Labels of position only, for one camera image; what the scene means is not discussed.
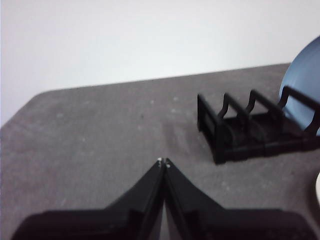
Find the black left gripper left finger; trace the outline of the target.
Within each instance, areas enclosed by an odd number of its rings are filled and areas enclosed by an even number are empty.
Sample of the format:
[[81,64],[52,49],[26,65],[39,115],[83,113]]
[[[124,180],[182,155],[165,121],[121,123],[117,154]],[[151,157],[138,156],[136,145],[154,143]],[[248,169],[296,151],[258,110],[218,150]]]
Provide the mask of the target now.
[[164,202],[165,164],[155,164],[105,208],[51,210],[28,216],[14,240],[157,240]]

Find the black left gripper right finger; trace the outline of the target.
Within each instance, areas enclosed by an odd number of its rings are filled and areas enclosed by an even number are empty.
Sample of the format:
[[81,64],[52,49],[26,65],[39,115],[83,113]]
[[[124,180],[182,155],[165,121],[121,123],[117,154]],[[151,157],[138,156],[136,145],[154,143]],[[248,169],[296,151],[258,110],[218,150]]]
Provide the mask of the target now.
[[165,206],[170,237],[179,240],[315,240],[298,213],[281,209],[224,208],[166,158]]

